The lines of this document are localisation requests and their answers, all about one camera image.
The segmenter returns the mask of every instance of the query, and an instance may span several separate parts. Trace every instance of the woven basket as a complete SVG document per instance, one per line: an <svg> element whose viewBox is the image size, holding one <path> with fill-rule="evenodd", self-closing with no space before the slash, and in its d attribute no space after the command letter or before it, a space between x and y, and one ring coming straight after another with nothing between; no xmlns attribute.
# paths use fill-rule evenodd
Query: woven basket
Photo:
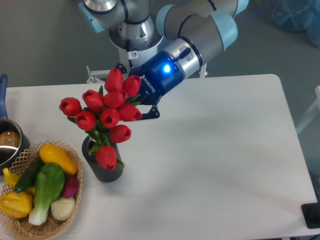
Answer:
<svg viewBox="0 0 320 240"><path fill-rule="evenodd" d="M45 144L53 144L62 148L69 157L75 162L78 172L76 174L79 180L80 187L75 196L75 206L72 210L71 215L65 221L56 220L51 211L48 213L47 220L45 223L35 226L28 222L29 216L24 218L14 218L8 216L0 211L0 221L2 222L6 233L14 239L17 240L47 240L51 239L60 233L62 233L74 219L78 206L80 203L82 188L83 188L83 169L79 155L75 150L73 150L69 145L62 142L46 141L44 143L39 143L31 146L29 149L24 150L20 153L20 156L15 159L12 163L12 167L9 168L11 173L21 175L24 170L35 160L35 157L39 154L40 148ZM14 190L5 184L3 186L2 194L13 192Z"/></svg>

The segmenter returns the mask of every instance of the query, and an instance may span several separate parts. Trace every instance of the yellow bell pepper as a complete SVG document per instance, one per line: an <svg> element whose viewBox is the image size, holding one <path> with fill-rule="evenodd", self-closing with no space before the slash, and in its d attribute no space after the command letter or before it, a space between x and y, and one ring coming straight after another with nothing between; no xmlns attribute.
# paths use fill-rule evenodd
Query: yellow bell pepper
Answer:
<svg viewBox="0 0 320 240"><path fill-rule="evenodd" d="M59 146L53 144L43 145L39 150L39 155L45 164L59 164L66 174L74 175L78 170L75 162Z"/></svg>
<svg viewBox="0 0 320 240"><path fill-rule="evenodd" d="M7 167L3 169L4 180L13 189L15 188L16 183L18 182L20 176L11 173ZM26 191L28 194L35 195L35 186L29 187Z"/></svg>
<svg viewBox="0 0 320 240"><path fill-rule="evenodd" d="M24 218L32 210L32 196L14 191L0 196L0 211L14 218Z"/></svg>

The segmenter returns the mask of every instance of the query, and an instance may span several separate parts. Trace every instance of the green cucumber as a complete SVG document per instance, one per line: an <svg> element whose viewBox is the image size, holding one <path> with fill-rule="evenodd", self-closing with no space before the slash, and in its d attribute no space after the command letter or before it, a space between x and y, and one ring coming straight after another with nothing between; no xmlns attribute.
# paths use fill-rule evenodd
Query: green cucumber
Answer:
<svg viewBox="0 0 320 240"><path fill-rule="evenodd" d="M14 191L16 193L22 193L29 187L35 184L36 177L39 170L45 163L42 161L40 156L35 157L34 161L29 165L29 167L22 173L19 180L14 186Z"/></svg>

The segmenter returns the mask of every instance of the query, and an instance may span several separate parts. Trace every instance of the tulip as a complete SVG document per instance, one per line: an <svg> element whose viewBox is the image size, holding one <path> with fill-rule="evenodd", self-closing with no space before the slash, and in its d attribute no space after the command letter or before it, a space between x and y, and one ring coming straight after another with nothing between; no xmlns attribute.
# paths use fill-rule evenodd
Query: tulip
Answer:
<svg viewBox="0 0 320 240"><path fill-rule="evenodd" d="M82 94L82 99L88 108L96 113L100 113L104 108L104 96L94 90L88 90Z"/></svg>
<svg viewBox="0 0 320 240"><path fill-rule="evenodd" d="M123 103L117 110L119 111L120 119L124 122L131 122L142 118L139 109L129 103Z"/></svg>
<svg viewBox="0 0 320 240"><path fill-rule="evenodd" d="M122 72L119 68L112 68L105 79L104 88L108 93L122 90L123 86Z"/></svg>
<svg viewBox="0 0 320 240"><path fill-rule="evenodd" d="M68 117L74 117L82 111L80 101L74 97L66 97L62 99L59 109Z"/></svg>
<svg viewBox="0 0 320 240"><path fill-rule="evenodd" d="M96 117L90 111L82 111L75 115L75 123L82 130L90 131L96 124Z"/></svg>
<svg viewBox="0 0 320 240"><path fill-rule="evenodd" d="M119 112L113 108L107 108L101 113L100 120L106 128L113 128L120 121Z"/></svg>
<svg viewBox="0 0 320 240"><path fill-rule="evenodd" d="M124 90L120 91L112 91L104 95L103 97L103 103L106 107L111 109L116 109L121 104L124 103L124 101L127 98L127 92Z"/></svg>
<svg viewBox="0 0 320 240"><path fill-rule="evenodd" d="M141 78L136 75L131 75L126 80L124 80L123 90L126 91L128 97L134 97L140 89L140 84Z"/></svg>
<svg viewBox="0 0 320 240"><path fill-rule="evenodd" d="M131 137L131 130L126 125L118 125L110 130L110 139L115 144L127 141Z"/></svg>
<svg viewBox="0 0 320 240"><path fill-rule="evenodd" d="M95 155L97 162L105 169L113 170L117 164L117 154L112 146L101 147Z"/></svg>

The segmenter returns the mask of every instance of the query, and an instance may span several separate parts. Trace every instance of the dark gray vase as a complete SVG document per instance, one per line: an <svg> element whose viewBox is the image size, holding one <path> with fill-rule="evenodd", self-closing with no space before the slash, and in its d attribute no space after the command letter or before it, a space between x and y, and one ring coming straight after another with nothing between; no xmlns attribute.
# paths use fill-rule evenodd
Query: dark gray vase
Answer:
<svg viewBox="0 0 320 240"><path fill-rule="evenodd" d="M104 183L111 183L111 182L117 180L121 176L121 174L123 172L123 168L119 167L118 165L116 165L115 169L113 169L113 170L108 170L108 169L102 167L97 162L95 155L89 155L89 150L92 148L92 146L94 144L95 144L95 142L91 141L89 136L87 136L82 143L82 154L83 154L85 160L90 165L96 178ZM113 144L111 144L111 146L114 147L114 149L115 149L116 157L121 160L117 144L113 143Z"/></svg>

